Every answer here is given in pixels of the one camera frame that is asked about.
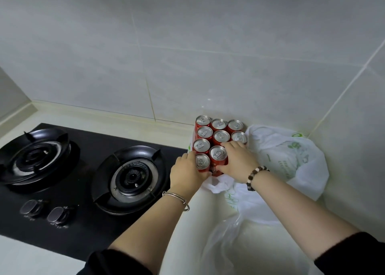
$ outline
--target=person's left hand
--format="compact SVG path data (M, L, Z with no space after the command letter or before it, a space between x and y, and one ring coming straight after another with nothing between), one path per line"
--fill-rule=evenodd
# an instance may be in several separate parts
M176 159L175 165L171 168L170 192L180 191L181 195L192 197L209 176L211 172L200 173L196 168L195 151L184 153Z

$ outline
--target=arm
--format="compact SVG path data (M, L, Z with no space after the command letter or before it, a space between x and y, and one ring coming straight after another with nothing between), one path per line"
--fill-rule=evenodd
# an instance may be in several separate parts
M171 187L168 192L189 202L210 174L198 172L194 151L185 153L177 158L171 169ZM121 234L110 248L128 254L156 274L183 210L184 205L179 199L163 196Z
M240 142L231 141L222 145L228 153L229 164L217 168L239 183L246 183L252 170L259 166L255 157ZM259 172L251 186L265 200L304 253L313 260L343 239L359 232L359 229L270 172Z

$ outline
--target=tiled wall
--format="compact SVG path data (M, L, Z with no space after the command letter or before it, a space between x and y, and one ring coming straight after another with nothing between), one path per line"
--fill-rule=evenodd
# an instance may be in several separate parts
M385 47L310 138L325 152L326 206L385 241Z
M309 133L385 39L384 0L0 0L32 99Z
M0 68L0 121L27 102L28 97Z

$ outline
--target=red soda can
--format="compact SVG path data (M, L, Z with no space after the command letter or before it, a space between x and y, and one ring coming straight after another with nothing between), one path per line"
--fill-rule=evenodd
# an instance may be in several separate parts
M210 158L204 153L197 153L195 155L196 168L200 173L208 172L210 170Z
M243 130L243 123L239 120L230 120L227 123L226 131L231 133L234 133L235 131L242 131Z
M213 173L213 177L218 177L222 174L219 170L216 169L217 165L226 165L228 162L227 152L223 146L217 145L213 146L210 149L210 161L211 166L210 170Z
M223 119L214 119L210 123L210 127L213 129L213 131L217 130L224 130L227 126L227 122Z
M209 154L210 142L206 139L199 138L194 141L194 150L198 153Z
M222 142L228 142L230 140L230 134L224 130L218 130L214 133L213 144L221 145Z
M244 145L247 144L247 135L243 133L242 131L235 131L231 134L231 140L233 141L240 141Z
M196 131L195 139L203 138L211 142L213 140L213 134L214 132L209 126L202 126Z
M201 116L196 117L196 119L195 119L195 133L198 130L198 128L200 128L202 126L209 126L210 123L211 123L211 118L208 116L201 115Z

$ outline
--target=black sleeve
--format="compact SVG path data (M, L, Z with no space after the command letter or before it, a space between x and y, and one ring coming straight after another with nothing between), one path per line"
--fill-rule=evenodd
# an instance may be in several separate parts
M115 250L92 253L77 275L152 275L141 263Z
M356 233L328 249L314 263L325 274L385 274L385 244Z

